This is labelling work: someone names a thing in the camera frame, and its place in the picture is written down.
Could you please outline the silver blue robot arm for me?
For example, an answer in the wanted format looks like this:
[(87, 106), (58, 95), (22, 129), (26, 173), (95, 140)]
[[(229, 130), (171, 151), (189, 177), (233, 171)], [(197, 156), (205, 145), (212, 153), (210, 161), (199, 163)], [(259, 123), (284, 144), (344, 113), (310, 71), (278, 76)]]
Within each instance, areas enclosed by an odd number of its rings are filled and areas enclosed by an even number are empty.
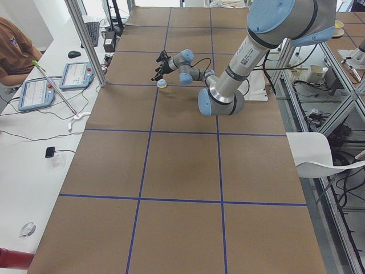
[(194, 55), (185, 49), (173, 57), (162, 51), (153, 81), (175, 70), (182, 84), (202, 81), (198, 108), (206, 116), (233, 115), (242, 110), (244, 96), (239, 86), (266, 53), (287, 38), (294, 47), (325, 42), (335, 29), (336, 1), (273, 0), (254, 1), (247, 17), (247, 36), (221, 76), (211, 69), (192, 67)]

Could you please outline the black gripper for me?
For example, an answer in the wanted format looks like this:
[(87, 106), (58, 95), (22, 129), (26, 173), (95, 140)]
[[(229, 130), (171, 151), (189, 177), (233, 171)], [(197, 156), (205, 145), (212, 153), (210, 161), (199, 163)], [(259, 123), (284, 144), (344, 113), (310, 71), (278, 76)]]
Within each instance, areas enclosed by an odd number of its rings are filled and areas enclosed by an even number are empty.
[(162, 61), (160, 63), (160, 67), (155, 69), (158, 72), (154, 77), (151, 78), (152, 81), (159, 81), (163, 79), (164, 74), (169, 74), (172, 72), (172, 69), (169, 66), (169, 61)]

